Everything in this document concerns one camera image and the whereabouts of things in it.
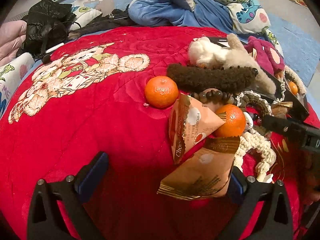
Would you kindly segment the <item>pink quilted comforter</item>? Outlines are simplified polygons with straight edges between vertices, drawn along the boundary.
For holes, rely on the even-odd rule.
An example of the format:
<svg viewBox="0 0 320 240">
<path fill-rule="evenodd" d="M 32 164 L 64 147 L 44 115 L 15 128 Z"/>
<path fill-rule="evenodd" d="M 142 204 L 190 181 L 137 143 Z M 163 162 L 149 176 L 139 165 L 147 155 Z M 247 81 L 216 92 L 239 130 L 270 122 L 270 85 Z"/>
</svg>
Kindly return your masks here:
<svg viewBox="0 0 320 240">
<path fill-rule="evenodd" d="M 0 65 L 6 65 L 16 57 L 25 41 L 27 23 L 23 20 L 3 23 L 0 29 Z"/>
</svg>

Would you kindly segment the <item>blue monster print blanket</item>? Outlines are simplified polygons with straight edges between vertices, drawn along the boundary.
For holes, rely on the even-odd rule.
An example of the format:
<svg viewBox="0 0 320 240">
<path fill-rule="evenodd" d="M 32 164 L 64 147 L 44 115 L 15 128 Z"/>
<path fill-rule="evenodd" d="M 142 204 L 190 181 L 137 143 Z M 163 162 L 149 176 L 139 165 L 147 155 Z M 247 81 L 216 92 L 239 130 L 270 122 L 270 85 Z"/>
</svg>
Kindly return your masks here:
<svg viewBox="0 0 320 240">
<path fill-rule="evenodd" d="M 253 35 L 283 52 L 258 0 L 133 0 L 128 12 L 139 25 L 212 27 L 226 34 L 237 34 L 242 41 Z"/>
</svg>

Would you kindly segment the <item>monster scream print pillow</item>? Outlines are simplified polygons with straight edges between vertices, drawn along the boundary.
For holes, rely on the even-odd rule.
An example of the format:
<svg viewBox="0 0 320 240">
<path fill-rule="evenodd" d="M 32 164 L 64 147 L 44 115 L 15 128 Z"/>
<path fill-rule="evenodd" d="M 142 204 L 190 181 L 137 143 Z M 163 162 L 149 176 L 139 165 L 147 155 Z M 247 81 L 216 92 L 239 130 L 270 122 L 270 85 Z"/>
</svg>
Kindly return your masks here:
<svg viewBox="0 0 320 240">
<path fill-rule="evenodd" d="M 1 116 L 4 114 L 11 97 L 20 85 L 22 79 L 34 63 L 35 61 L 31 54 L 23 53 L 8 64 L 1 66 Z"/>
</svg>

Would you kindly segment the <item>white crochet scrunchie in box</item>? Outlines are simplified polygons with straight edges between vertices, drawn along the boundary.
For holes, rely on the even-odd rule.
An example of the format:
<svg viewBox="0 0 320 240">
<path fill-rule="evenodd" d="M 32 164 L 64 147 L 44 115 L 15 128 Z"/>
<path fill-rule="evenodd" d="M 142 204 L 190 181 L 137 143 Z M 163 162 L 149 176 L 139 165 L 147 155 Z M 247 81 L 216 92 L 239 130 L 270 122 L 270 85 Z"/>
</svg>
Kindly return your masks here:
<svg viewBox="0 0 320 240">
<path fill-rule="evenodd" d="M 305 95 L 307 93 L 306 87 L 304 86 L 303 81 L 298 76 L 298 74 L 292 70 L 289 66 L 285 65 L 285 76 L 289 77 L 290 81 L 293 81 L 298 88 L 298 93 L 300 95 Z"/>
</svg>

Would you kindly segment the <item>dark brown fuzzy hair clip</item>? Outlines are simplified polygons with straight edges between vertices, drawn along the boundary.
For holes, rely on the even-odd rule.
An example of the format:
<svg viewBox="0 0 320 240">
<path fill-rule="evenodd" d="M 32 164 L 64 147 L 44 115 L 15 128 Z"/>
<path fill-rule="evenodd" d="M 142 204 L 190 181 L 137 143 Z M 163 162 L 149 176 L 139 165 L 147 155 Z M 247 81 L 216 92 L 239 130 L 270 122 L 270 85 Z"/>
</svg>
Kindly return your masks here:
<svg viewBox="0 0 320 240">
<path fill-rule="evenodd" d="M 252 67 L 231 67 L 226 69 L 204 69 L 173 63 L 167 67 L 167 76 L 179 89 L 202 92 L 216 88 L 222 92 L 240 92 L 255 82 L 258 70 Z"/>
</svg>

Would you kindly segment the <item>black puffy jacket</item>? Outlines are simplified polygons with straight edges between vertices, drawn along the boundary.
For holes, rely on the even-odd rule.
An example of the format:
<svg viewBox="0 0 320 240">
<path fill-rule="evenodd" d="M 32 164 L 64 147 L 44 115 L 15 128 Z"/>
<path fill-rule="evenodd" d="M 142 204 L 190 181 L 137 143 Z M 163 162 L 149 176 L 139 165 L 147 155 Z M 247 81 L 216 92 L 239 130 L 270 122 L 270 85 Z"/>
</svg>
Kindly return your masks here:
<svg viewBox="0 0 320 240">
<path fill-rule="evenodd" d="M 26 35 L 16 56 L 29 53 L 35 58 L 41 58 L 47 49 L 67 38 L 74 19 L 71 4 L 60 4 L 52 0 L 39 1 L 22 18 L 27 23 Z"/>
</svg>

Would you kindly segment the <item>magenta plush hair clip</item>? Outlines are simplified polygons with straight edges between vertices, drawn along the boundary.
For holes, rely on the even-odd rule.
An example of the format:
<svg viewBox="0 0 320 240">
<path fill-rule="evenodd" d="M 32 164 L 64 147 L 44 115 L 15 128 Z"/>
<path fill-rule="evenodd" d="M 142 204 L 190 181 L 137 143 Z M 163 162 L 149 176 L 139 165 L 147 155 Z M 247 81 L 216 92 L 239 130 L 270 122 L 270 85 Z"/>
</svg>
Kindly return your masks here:
<svg viewBox="0 0 320 240">
<path fill-rule="evenodd" d="M 283 58 L 270 42 L 250 36 L 245 49 L 253 56 L 259 66 L 271 75 L 285 70 Z"/>
</svg>

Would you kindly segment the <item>chocolate ball packet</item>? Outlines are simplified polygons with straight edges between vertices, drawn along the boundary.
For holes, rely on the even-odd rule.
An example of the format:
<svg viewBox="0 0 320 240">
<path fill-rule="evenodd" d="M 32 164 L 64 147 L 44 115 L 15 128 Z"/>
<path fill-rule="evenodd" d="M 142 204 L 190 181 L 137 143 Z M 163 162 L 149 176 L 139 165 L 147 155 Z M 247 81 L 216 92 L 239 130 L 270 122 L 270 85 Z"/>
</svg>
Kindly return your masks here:
<svg viewBox="0 0 320 240">
<path fill-rule="evenodd" d="M 158 194 L 182 200 L 226 195 L 240 137 L 208 138 L 204 146 L 166 176 Z"/>
<path fill-rule="evenodd" d="M 271 105 L 271 111 L 274 116 L 287 115 L 289 110 L 293 107 L 292 101 L 280 102 Z"/>
<path fill-rule="evenodd" d="M 225 121 L 199 100 L 180 94 L 169 117 L 169 141 L 175 164 Z"/>
</svg>

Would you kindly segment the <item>cream crochet scrunchie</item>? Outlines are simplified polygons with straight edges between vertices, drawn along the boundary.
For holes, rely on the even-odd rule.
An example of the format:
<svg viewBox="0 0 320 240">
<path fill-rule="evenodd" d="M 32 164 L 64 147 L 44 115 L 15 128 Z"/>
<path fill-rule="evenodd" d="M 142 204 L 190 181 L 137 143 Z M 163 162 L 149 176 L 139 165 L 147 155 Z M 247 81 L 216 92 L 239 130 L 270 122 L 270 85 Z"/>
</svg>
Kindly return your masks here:
<svg viewBox="0 0 320 240">
<path fill-rule="evenodd" d="M 276 153 L 271 148 L 271 143 L 257 131 L 245 132 L 240 136 L 240 144 L 234 155 L 233 165 L 242 171 L 243 158 L 247 152 L 254 150 L 260 156 L 260 161 L 255 167 L 257 181 L 268 182 L 268 171 L 276 162 Z"/>
</svg>

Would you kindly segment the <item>beige fur hair claw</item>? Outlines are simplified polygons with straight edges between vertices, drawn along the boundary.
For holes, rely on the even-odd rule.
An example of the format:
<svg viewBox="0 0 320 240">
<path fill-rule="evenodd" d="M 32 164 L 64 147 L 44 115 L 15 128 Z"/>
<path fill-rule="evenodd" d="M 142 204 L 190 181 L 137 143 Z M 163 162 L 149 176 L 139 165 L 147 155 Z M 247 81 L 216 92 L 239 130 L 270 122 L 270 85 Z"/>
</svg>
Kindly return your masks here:
<svg viewBox="0 0 320 240">
<path fill-rule="evenodd" d="M 257 86 L 264 93 L 275 94 L 276 85 L 259 66 L 257 61 L 255 61 L 255 59 L 249 55 L 239 38 L 235 34 L 228 34 L 227 42 L 229 45 L 229 48 L 227 49 L 228 53 L 225 55 L 225 61 L 222 66 L 224 68 L 238 66 L 255 68 L 258 71 L 255 77 Z"/>
</svg>

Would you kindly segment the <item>orange mandarin in box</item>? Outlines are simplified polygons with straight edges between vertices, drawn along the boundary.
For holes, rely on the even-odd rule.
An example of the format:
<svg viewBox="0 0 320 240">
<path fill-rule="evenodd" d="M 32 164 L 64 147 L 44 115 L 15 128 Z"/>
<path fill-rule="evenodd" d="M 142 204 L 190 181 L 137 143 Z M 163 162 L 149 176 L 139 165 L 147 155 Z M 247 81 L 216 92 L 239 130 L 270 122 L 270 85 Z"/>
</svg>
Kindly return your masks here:
<svg viewBox="0 0 320 240">
<path fill-rule="evenodd" d="M 290 91 L 293 95 L 298 95 L 298 87 L 293 81 L 289 81 L 288 83 Z"/>
</svg>

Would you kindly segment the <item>brown white lace scrunchie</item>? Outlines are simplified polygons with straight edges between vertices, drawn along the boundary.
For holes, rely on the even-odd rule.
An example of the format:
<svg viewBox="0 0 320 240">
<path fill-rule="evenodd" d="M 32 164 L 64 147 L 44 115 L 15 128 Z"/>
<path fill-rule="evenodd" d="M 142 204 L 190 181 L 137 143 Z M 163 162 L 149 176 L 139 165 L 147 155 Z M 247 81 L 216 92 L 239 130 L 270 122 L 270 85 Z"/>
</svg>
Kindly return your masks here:
<svg viewBox="0 0 320 240">
<path fill-rule="evenodd" d="M 252 90 L 241 92 L 234 98 L 234 103 L 242 111 L 246 111 L 246 107 L 251 106 L 259 110 L 262 117 L 272 115 L 270 104 L 263 99 L 260 94 L 255 93 Z"/>
</svg>

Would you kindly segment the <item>red plush blanket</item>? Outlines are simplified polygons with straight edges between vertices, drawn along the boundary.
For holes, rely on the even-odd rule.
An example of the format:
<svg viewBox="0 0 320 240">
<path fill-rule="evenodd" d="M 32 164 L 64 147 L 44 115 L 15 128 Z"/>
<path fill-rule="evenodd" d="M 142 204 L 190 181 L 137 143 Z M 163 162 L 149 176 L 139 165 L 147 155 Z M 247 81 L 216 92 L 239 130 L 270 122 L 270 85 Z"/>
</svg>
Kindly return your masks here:
<svg viewBox="0 0 320 240">
<path fill-rule="evenodd" d="M 1 212 L 20 239 L 36 182 L 75 174 L 99 151 L 110 168 L 85 208 L 106 239 L 213 239 L 235 212 L 226 198 L 184 201 L 157 193 L 174 169 L 169 145 L 170 109 L 146 104 L 147 82 L 171 63 L 188 64 L 193 39 L 224 37 L 214 28 L 121 27 L 84 36 L 51 57 L 61 72 L 36 67 L 18 87 L 1 118 Z M 140 72 L 112 74 L 102 81 L 53 94 L 52 76 L 82 77 L 83 64 L 112 56 L 122 67 L 149 60 Z"/>
</svg>

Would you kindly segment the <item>black shallow box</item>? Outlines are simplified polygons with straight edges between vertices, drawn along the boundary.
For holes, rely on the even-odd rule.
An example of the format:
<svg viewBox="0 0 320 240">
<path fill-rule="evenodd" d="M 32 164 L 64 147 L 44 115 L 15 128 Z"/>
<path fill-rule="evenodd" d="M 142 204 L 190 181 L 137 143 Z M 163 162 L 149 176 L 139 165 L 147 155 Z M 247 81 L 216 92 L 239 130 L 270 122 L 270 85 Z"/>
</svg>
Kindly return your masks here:
<svg viewBox="0 0 320 240">
<path fill-rule="evenodd" d="M 263 70 L 268 77 L 276 85 L 275 94 L 267 94 L 261 91 L 256 83 L 252 84 L 247 88 L 247 90 L 252 90 L 255 93 L 260 94 L 260 96 L 265 99 L 270 104 L 276 104 L 285 101 L 292 101 L 293 107 L 289 110 L 289 116 L 299 121 L 304 121 L 309 116 L 309 107 L 305 95 L 293 95 L 289 88 L 289 77 L 285 76 L 285 70 L 279 72 L 278 74 L 271 75 L 267 71 Z"/>
</svg>

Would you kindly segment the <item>small monster print pillow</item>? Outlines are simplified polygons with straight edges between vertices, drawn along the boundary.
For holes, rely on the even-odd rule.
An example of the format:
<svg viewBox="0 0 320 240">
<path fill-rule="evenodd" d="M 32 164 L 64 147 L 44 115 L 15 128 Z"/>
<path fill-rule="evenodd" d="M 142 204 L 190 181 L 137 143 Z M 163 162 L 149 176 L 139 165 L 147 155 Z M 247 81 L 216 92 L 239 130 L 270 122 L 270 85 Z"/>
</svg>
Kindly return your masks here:
<svg viewBox="0 0 320 240">
<path fill-rule="evenodd" d="M 72 7 L 71 12 L 75 15 L 75 18 L 73 20 L 74 23 L 72 23 L 69 28 L 69 31 L 85 27 L 93 19 L 102 15 L 102 12 L 95 8 L 81 6 Z"/>
</svg>

